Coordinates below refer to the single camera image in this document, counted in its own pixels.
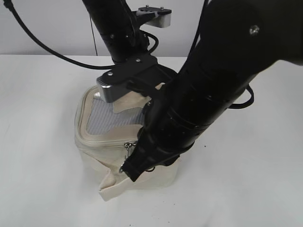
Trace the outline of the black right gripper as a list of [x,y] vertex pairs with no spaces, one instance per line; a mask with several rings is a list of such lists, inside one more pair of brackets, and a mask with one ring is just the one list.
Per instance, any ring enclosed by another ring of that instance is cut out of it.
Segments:
[[132,182],[156,166],[170,166],[192,148],[204,132],[203,126],[182,120],[174,111],[149,101],[144,109],[144,126],[138,133],[138,145],[122,164]]

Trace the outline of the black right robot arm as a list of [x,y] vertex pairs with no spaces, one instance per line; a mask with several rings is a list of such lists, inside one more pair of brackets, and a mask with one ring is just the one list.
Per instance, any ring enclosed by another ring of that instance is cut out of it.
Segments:
[[121,170],[132,180],[169,166],[276,61],[303,62],[300,0],[213,0],[201,38],[175,80],[145,106],[144,126]]

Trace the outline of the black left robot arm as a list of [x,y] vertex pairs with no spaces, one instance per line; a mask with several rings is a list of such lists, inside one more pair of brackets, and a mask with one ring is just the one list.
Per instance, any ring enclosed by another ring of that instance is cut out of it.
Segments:
[[105,43],[114,64],[152,53],[159,45],[156,36],[140,27],[156,18],[155,13],[137,14],[125,0],[84,0],[95,27]]

